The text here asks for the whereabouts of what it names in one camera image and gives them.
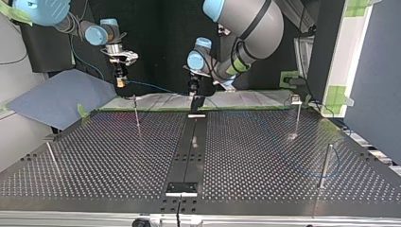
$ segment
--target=white wall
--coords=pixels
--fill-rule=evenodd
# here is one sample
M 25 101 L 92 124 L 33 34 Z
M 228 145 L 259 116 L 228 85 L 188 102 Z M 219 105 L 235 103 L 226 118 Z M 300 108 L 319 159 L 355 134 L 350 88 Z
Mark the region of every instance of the white wall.
M 0 14 L 0 64 L 20 60 L 26 49 L 21 37 Z M 43 74 L 32 73 L 29 59 L 0 65 L 0 106 L 44 82 Z M 0 112 L 0 171 L 43 143 L 51 133 L 46 125 L 13 112 Z
M 351 95 L 372 8 L 373 6 L 368 7 L 363 17 L 344 17 L 342 19 L 326 92 L 329 86 L 346 86 L 345 95 L 347 97 Z M 336 117 L 345 117 L 346 110 L 347 106 L 342 106 L 340 114 Z

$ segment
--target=end effector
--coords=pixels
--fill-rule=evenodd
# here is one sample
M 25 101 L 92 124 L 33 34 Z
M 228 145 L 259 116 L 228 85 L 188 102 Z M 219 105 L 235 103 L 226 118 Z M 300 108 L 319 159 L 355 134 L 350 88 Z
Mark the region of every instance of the end effector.
M 12 6 L 29 14 L 32 22 L 40 26 L 53 26 L 58 31 L 75 35 L 92 45 L 105 45 L 102 50 L 110 57 L 115 67 L 118 87 L 124 87 L 127 81 L 126 67 L 138 60 L 138 55 L 124 50 L 121 44 L 127 33 L 120 33 L 115 19 L 104 19 L 100 25 L 82 21 L 70 12 L 71 0 L 13 0 Z
M 61 23 L 55 25 L 55 28 L 59 31 L 71 33 L 84 38 L 92 45 L 105 45 L 106 48 L 102 49 L 101 52 L 109 56 L 109 61 L 114 65 L 114 75 L 117 82 L 118 88 L 126 86 L 128 78 L 127 67 L 133 65 L 139 58 L 139 56 L 133 51 L 125 50 L 122 39 L 127 33 L 120 33 L 119 25 L 115 19 L 103 19 L 100 21 L 100 25 L 81 21 L 79 22 L 78 29 L 74 30 L 74 26 L 69 23 L 71 14 Z
M 212 42 L 198 38 L 187 64 L 193 75 L 212 77 L 226 89 L 255 61 L 269 57 L 283 38 L 284 19 L 274 1 L 205 0 L 203 11 L 237 38 L 230 56 L 222 62 L 210 56 Z

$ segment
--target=blue cable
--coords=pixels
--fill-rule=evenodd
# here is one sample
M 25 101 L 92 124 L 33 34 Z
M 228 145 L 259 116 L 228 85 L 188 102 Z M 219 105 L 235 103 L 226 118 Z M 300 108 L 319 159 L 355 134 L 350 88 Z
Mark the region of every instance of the blue cable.
M 91 68 L 93 68 L 93 69 L 95 69 L 95 70 L 99 73 L 99 75 L 101 76 L 101 79 L 104 80 L 104 75 L 103 75 L 103 73 L 102 73 L 98 68 L 94 67 L 92 64 L 90 64 L 90 63 L 84 61 L 82 58 L 80 58 L 80 57 L 78 56 L 78 54 L 76 53 L 76 51 L 75 51 L 75 49 L 74 49 L 73 39 L 74 39 L 74 37 L 71 38 L 71 50 L 73 51 L 74 56 L 75 56 L 79 61 L 81 61 L 82 63 L 88 65 L 89 67 L 91 67 Z
M 134 83 L 134 84 L 138 84 L 138 85 L 143 85 L 143 86 L 147 86 L 147 87 L 156 88 L 156 89 L 158 89 L 158 90 L 160 90 L 160 91 L 164 91 L 164 92 L 171 93 L 171 94 L 177 94 L 177 95 L 187 96 L 187 94 L 185 94 L 185 93 L 176 93 L 176 92 L 167 90 L 166 88 L 162 88 L 162 87 L 159 87 L 159 86 L 150 84 L 150 83 L 138 82 L 138 81 L 134 81 L 134 80 L 130 80 L 130 81 L 128 81 L 128 83 Z

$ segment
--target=light blue joint cap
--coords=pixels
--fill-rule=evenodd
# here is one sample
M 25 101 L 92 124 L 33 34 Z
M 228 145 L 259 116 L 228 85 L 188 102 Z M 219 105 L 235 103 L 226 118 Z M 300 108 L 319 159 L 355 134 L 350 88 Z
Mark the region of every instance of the light blue joint cap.
M 203 12 L 214 22 L 217 22 L 223 12 L 224 2 L 225 0 L 205 0 Z
M 195 43 L 195 45 L 199 45 L 199 46 L 211 49 L 212 48 L 212 41 L 210 41 L 209 39 L 206 39 L 206 38 L 198 38 L 197 42 Z
M 114 18 L 100 20 L 101 25 L 118 26 L 118 22 Z
M 204 59 L 200 53 L 192 51 L 189 53 L 187 63 L 190 69 L 201 70 L 204 66 Z
M 108 34 L 101 26 L 90 26 L 85 31 L 85 39 L 92 45 L 104 45 L 108 42 Z

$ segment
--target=vertical post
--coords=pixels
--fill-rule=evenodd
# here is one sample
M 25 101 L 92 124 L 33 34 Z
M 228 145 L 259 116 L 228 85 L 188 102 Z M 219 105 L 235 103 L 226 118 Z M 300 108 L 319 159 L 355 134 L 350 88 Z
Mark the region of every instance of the vertical post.
M 330 163 L 330 154 L 333 151 L 333 148 L 334 148 L 334 146 L 332 144 L 329 144 L 327 147 L 327 151 L 326 151 L 325 158 L 324 158 L 322 176 L 319 180 L 319 185 L 318 185 L 318 187 L 320 189 L 324 189 L 324 182 L 327 179 L 328 164 Z
M 302 102 L 299 104 L 299 107 L 298 107 L 297 126 L 298 126 L 298 123 L 300 122 L 301 107 L 302 107 Z
M 53 149 L 51 148 L 50 142 L 46 142 L 46 144 L 47 144 L 47 148 L 49 149 L 51 159 L 53 160 L 53 162 L 56 163 L 57 162 L 56 157 L 54 156 Z

